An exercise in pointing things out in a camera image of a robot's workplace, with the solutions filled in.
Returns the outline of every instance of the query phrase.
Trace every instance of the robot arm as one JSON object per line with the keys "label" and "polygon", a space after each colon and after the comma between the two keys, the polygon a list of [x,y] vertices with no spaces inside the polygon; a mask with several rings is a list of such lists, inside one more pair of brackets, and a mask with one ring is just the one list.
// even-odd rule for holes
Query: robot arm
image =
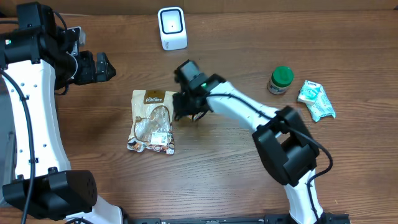
{"label": "robot arm", "polygon": [[[0,35],[0,68],[11,99],[17,136],[16,181],[3,185],[3,197],[20,210],[28,202],[27,213],[39,219],[84,217],[91,223],[121,224],[122,210],[98,195],[92,173],[71,170],[60,138],[54,100],[54,90],[65,87],[66,92],[71,83],[106,82],[116,71],[105,53],[97,54],[95,64],[91,52],[80,52],[85,33],[80,27],[57,27],[50,7],[37,2],[22,4],[17,6],[17,14],[19,28]],[[8,78],[15,81],[23,96]],[[33,178],[21,98],[26,99],[32,124]],[[30,199],[31,185],[34,196]]]}
{"label": "robot arm", "polygon": [[[319,150],[289,131],[288,127],[291,127],[311,136],[299,114],[289,107],[278,111],[262,105],[218,75],[207,78],[195,62],[189,60],[176,69],[175,81],[182,87],[181,93],[174,95],[175,118],[209,110],[238,120],[242,128],[251,132],[266,170],[284,186],[290,203],[290,217],[299,224],[315,223],[317,218],[312,210],[307,182],[315,175],[315,158]],[[276,138],[282,133],[290,133],[290,137],[279,144]],[[321,217],[323,210],[313,181],[311,185],[314,207]]]}

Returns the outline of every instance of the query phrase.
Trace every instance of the wooden table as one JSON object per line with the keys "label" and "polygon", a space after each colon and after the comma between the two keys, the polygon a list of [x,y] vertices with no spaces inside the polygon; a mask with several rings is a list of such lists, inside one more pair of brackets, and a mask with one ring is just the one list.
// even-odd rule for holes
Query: wooden table
{"label": "wooden table", "polygon": [[[92,171],[100,195],[132,217],[288,213],[282,186],[233,120],[209,114],[198,123],[175,123],[173,156],[126,149],[132,91],[178,91],[173,70],[189,58],[257,101],[303,111],[313,137],[335,160],[316,181],[325,211],[349,213],[355,224],[397,223],[397,21],[397,11],[186,15],[188,48],[166,52],[157,16],[69,17],[69,27],[86,31],[85,49],[106,52],[118,74],[57,97],[63,146],[73,169]],[[279,65],[290,66],[295,79],[275,96],[266,83]],[[296,102],[304,80],[325,87],[336,119],[315,123]],[[327,164],[321,154],[317,170]],[[0,210],[0,223],[20,218],[14,208]]]}

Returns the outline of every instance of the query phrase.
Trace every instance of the black cable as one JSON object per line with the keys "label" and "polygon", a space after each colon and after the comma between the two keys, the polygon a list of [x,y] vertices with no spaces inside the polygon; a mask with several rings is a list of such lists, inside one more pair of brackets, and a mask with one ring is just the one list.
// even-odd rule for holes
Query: black cable
{"label": "black cable", "polygon": [[262,116],[262,117],[264,117],[264,118],[267,118],[267,119],[272,119],[270,116],[264,114],[261,110],[257,110],[255,107],[253,107],[250,103],[246,102],[244,99],[242,99],[242,98],[240,98],[240,97],[238,97],[238,96],[232,95],[232,94],[230,94],[230,93],[214,93],[214,94],[209,94],[209,95],[205,96],[205,98],[214,97],[214,96],[227,96],[227,97],[231,97],[231,98],[237,99],[237,100],[239,100],[241,103],[243,103],[244,105],[246,105],[248,108],[250,108],[250,109],[252,109],[254,112],[258,113],[260,116]]}
{"label": "black cable", "polygon": [[[232,95],[232,94],[227,94],[227,93],[215,93],[215,94],[207,95],[206,97],[209,97],[209,96],[228,96],[228,97],[237,99],[237,100],[239,100],[240,102],[242,102],[243,104],[245,104],[247,107],[249,107],[250,109],[252,109],[253,111],[255,111],[256,113],[258,113],[260,116],[263,116],[263,117],[265,117],[265,118],[267,118],[267,119],[272,119],[270,116],[265,115],[262,111],[257,110],[255,107],[253,107],[253,105],[249,104],[248,102],[244,101],[242,98],[240,98],[240,97],[238,97],[238,96],[235,96],[235,95]],[[317,219],[317,223],[320,223],[319,217],[318,217],[318,213],[317,213],[317,210],[315,209],[315,205],[314,205],[314,202],[313,202],[313,199],[312,199],[312,194],[311,194],[311,182],[312,182],[315,178],[320,177],[321,175],[326,174],[327,172],[329,172],[329,171],[331,170],[331,168],[333,167],[333,158],[331,157],[329,151],[327,151],[327,150],[325,149],[325,147],[323,147],[323,146],[322,146],[319,142],[317,142],[316,140],[312,139],[312,138],[309,137],[309,136],[306,136],[305,134],[301,133],[300,131],[297,131],[297,130],[294,129],[294,128],[291,128],[290,126],[286,126],[286,128],[287,128],[289,131],[291,131],[291,132],[293,132],[293,133],[295,133],[295,134],[298,134],[299,136],[301,136],[301,137],[305,138],[306,140],[312,142],[314,145],[316,145],[318,148],[320,148],[320,149],[326,154],[326,156],[327,156],[328,159],[329,159],[329,166],[328,166],[325,170],[323,170],[323,171],[321,171],[321,172],[319,172],[319,173],[313,175],[312,177],[310,177],[309,180],[308,180],[308,182],[306,183],[306,185],[307,185],[307,190],[308,190],[308,196],[310,197],[310,203],[311,203],[311,207],[312,207],[313,213],[314,213],[314,215],[315,215],[315,218]]]}
{"label": "black cable", "polygon": [[22,92],[21,88],[19,88],[18,84],[3,70],[0,69],[1,75],[3,77],[6,77],[7,80],[13,85],[13,87],[16,89],[19,98],[21,99],[22,105],[24,107],[25,111],[25,117],[26,117],[26,126],[27,126],[27,134],[29,138],[29,151],[30,151],[30,180],[29,180],[29,188],[27,191],[27,196],[26,196],[26,202],[24,206],[24,212],[22,214],[22,219],[21,223],[25,224],[26,218],[27,218],[27,211],[29,209],[29,204],[30,204],[30,199],[32,198],[32,192],[33,192],[33,182],[35,179],[35,168],[36,168],[36,160],[35,160],[35,149],[33,145],[33,131],[32,131],[32,122],[30,120],[30,113],[29,109],[27,107],[26,100],[29,98],[26,98],[24,96],[24,93]]}
{"label": "black cable", "polygon": [[63,43],[63,45],[61,46],[61,50],[67,50],[68,48],[68,44],[69,44],[69,38],[68,38],[68,34],[67,34],[67,23],[63,20],[61,14],[59,14],[59,12],[57,11],[53,11],[54,14],[61,20],[62,24],[63,24],[63,29],[65,30],[65,41]]}
{"label": "black cable", "polygon": [[72,224],[72,223],[75,223],[75,222],[86,223],[86,224],[93,224],[92,222],[90,222],[90,221],[88,221],[88,220],[85,220],[83,217],[81,217],[81,218],[74,218],[74,219],[72,219],[72,220],[70,220],[70,221],[67,221],[65,224]]}
{"label": "black cable", "polygon": [[63,90],[62,93],[55,93],[58,96],[65,96],[69,91],[69,82],[67,82],[67,84],[65,85],[65,89]]}
{"label": "black cable", "polygon": [[0,21],[0,24],[19,24],[18,21]]}

